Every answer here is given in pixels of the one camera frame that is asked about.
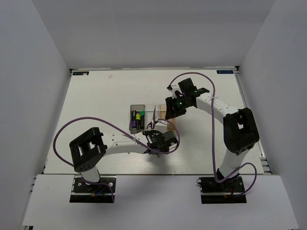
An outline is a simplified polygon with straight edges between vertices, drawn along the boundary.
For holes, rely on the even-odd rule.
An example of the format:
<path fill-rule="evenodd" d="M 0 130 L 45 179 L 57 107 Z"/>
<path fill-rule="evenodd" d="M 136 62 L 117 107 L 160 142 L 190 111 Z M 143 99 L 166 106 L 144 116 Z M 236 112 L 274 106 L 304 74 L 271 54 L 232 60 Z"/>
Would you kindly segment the green highlighter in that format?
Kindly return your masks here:
<path fill-rule="evenodd" d="M 144 123 L 145 123 L 145 111 L 142 110 L 140 112 L 140 129 L 144 129 Z"/>

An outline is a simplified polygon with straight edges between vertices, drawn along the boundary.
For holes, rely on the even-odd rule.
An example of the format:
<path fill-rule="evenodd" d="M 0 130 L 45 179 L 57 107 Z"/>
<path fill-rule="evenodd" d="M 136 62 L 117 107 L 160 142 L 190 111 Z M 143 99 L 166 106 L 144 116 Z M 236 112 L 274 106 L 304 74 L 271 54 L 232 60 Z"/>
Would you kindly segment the yellow highlighter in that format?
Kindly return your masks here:
<path fill-rule="evenodd" d="M 136 125 L 137 125 L 137 129 L 141 128 L 141 117 L 139 114 L 136 114 Z"/>

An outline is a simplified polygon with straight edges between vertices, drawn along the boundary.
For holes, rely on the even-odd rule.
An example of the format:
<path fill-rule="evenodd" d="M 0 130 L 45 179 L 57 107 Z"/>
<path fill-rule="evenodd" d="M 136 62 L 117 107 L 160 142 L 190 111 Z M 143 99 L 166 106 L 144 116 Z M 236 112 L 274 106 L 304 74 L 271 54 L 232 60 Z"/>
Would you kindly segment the purple highlighter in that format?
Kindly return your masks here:
<path fill-rule="evenodd" d="M 137 115 L 137 111 L 133 110 L 131 112 L 131 128 L 132 129 L 136 129 L 137 128 L 136 115 Z"/>

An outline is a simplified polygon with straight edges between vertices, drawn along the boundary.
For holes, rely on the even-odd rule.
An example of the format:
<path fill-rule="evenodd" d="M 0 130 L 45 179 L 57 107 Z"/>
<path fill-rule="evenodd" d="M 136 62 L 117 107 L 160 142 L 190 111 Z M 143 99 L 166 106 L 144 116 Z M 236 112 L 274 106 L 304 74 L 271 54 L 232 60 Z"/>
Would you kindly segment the black handled scissors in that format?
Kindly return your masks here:
<path fill-rule="evenodd" d="M 154 110 L 153 110 L 153 116 L 152 116 L 152 120 L 155 124 L 156 124 L 156 106 L 154 107 Z"/>

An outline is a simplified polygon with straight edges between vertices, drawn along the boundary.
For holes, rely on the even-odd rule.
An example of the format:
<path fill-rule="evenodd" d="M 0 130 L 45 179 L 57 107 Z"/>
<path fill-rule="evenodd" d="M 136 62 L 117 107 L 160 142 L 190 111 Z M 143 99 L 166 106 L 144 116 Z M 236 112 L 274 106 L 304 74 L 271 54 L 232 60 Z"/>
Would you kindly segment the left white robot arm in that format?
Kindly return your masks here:
<path fill-rule="evenodd" d="M 180 135 L 168 130 L 164 133 L 149 129 L 136 134 L 104 135 L 93 127 L 69 143 L 74 171 L 79 173 L 90 191 L 101 187 L 97 164 L 104 156 L 138 153 L 169 154 L 180 144 Z"/>

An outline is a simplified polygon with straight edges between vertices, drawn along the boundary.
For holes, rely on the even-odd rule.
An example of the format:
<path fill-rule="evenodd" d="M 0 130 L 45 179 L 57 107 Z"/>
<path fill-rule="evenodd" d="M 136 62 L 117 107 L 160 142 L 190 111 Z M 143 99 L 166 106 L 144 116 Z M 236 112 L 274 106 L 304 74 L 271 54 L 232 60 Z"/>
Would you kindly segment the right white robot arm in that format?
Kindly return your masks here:
<path fill-rule="evenodd" d="M 244 166 L 243 159 L 259 141 L 260 136 L 252 111 L 245 107 L 238 109 L 218 99 L 215 91 L 198 89 L 190 78 L 168 85 L 172 95 L 166 98 L 167 120 L 184 115 L 189 107 L 207 112 L 212 117 L 212 158 L 215 159 L 215 121 L 223 125 L 223 139 L 226 153 L 222 164 L 213 163 L 217 187 L 228 191 L 234 185 L 234 178 Z"/>

